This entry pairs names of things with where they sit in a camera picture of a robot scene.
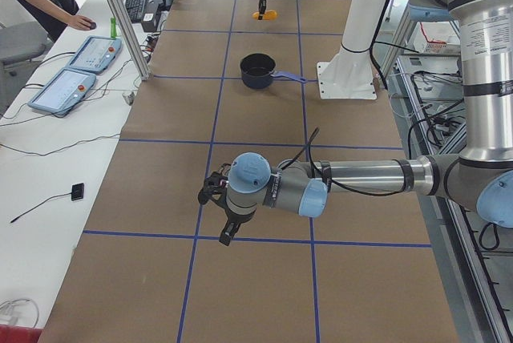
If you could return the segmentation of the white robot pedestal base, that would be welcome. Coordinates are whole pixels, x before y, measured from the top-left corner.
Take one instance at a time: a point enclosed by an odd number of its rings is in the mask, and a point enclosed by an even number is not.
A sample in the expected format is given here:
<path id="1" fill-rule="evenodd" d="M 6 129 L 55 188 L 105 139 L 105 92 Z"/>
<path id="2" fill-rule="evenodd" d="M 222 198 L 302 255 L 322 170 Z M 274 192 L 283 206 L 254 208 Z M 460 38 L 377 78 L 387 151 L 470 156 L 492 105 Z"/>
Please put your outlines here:
<path id="1" fill-rule="evenodd" d="M 377 98 L 370 53 L 380 18 L 389 0 L 352 0 L 340 50 L 328 63 L 317 64 L 322 99 Z"/>

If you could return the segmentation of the teach pendant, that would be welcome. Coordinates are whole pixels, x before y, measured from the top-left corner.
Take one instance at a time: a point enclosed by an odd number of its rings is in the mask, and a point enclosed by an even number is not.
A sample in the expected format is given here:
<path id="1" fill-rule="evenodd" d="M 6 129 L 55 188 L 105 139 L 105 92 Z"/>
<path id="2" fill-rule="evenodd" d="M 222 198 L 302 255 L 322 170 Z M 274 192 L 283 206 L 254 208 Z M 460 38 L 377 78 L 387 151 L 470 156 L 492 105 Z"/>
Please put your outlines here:
<path id="1" fill-rule="evenodd" d="M 120 38 L 90 35 L 72 56 L 67 67 L 99 75 L 111 65 L 121 46 Z"/>
<path id="2" fill-rule="evenodd" d="M 96 75 L 65 67 L 30 100 L 28 106 L 64 117 L 85 98 L 95 83 Z"/>

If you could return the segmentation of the dark blue saucepan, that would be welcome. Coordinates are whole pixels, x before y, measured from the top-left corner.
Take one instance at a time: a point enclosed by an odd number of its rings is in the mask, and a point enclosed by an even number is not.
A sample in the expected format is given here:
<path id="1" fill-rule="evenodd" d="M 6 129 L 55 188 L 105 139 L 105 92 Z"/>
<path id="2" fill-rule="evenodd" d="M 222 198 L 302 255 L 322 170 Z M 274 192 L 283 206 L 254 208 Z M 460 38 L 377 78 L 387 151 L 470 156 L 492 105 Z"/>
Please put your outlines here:
<path id="1" fill-rule="evenodd" d="M 306 83 L 307 79 L 286 71 L 277 71 L 275 60 L 267 54 L 248 54 L 240 61 L 242 82 L 253 90 L 262 90 L 269 87 L 274 79 L 285 78 L 299 83 Z"/>

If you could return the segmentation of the green plastic clamp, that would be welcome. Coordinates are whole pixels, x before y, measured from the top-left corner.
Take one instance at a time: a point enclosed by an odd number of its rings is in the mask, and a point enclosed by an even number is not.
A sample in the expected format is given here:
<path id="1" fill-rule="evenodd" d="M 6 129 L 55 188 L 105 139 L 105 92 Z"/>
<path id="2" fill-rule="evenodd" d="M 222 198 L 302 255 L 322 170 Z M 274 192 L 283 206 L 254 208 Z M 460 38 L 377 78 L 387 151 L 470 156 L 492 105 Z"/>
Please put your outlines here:
<path id="1" fill-rule="evenodd" d="M 110 18 L 110 37 L 117 38 L 117 23 L 115 17 Z"/>

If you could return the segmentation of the black small box device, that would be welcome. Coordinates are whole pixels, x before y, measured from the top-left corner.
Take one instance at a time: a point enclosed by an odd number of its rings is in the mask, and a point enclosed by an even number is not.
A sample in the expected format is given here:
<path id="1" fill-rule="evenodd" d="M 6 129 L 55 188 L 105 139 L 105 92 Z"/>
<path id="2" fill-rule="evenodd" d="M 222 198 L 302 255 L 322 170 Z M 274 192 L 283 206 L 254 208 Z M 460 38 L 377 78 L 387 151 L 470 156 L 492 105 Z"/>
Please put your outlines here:
<path id="1" fill-rule="evenodd" d="M 73 184 L 71 187 L 71 200 L 82 200 L 85 193 L 85 183 Z"/>

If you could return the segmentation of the black keyboard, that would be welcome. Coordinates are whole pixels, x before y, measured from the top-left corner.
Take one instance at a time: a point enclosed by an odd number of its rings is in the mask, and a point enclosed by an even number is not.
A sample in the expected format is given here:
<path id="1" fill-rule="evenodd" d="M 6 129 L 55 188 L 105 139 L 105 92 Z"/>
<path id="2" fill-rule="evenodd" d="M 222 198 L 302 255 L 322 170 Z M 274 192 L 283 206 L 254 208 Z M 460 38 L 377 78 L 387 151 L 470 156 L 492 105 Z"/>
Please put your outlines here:
<path id="1" fill-rule="evenodd" d="M 147 0 L 125 0 L 125 9 L 131 22 L 141 22 Z"/>

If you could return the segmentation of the teach pendant far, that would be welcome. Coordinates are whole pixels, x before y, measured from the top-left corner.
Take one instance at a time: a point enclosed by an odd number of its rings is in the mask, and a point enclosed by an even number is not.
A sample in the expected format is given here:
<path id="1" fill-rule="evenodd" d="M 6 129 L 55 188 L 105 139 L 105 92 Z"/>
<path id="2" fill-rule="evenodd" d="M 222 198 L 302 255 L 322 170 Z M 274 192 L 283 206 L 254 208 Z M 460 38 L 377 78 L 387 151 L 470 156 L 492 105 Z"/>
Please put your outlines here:
<path id="1" fill-rule="evenodd" d="M 99 75 L 111 65 L 121 46 L 120 38 L 90 35 L 72 56 L 67 67 Z"/>

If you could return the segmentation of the teach pendant near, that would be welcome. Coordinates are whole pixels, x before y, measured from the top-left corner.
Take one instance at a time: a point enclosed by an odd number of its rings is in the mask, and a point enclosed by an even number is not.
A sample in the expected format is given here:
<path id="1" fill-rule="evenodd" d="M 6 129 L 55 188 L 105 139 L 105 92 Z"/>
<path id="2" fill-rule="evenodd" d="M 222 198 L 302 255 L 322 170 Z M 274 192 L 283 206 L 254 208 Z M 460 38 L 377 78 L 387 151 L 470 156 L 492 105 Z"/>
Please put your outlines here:
<path id="1" fill-rule="evenodd" d="M 64 117 L 85 98 L 95 83 L 96 75 L 65 67 L 30 100 L 28 106 Z"/>

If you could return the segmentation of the yellow corn cob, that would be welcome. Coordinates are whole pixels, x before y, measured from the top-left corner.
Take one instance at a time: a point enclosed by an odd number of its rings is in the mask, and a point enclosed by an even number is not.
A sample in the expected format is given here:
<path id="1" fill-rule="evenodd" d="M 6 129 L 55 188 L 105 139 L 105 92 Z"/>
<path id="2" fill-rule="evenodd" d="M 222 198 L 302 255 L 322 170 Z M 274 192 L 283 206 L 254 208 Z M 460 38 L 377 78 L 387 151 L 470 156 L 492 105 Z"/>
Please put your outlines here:
<path id="1" fill-rule="evenodd" d="M 259 21 L 270 21 L 277 18 L 277 12 L 275 10 L 266 10 L 264 13 L 254 12 L 252 17 Z"/>

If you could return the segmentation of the aluminium frame post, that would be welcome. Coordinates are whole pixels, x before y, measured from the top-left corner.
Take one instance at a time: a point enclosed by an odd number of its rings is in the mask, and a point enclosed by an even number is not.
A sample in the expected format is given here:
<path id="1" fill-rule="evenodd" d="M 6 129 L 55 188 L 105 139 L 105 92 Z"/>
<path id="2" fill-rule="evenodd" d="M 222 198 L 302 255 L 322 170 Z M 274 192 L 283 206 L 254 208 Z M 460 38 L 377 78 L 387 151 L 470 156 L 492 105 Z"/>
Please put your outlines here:
<path id="1" fill-rule="evenodd" d="M 135 67 L 139 73 L 141 80 L 148 80 L 150 76 L 150 70 L 147 65 L 147 61 L 144 58 L 143 53 L 141 51 L 141 47 L 139 46 L 139 41 L 136 37 L 131 20 L 126 11 L 124 1 L 107 0 L 107 3 L 111 9 L 113 16 L 115 17 L 115 20 L 119 28 L 121 29 L 125 46 L 128 48 L 131 59 L 135 64 Z"/>

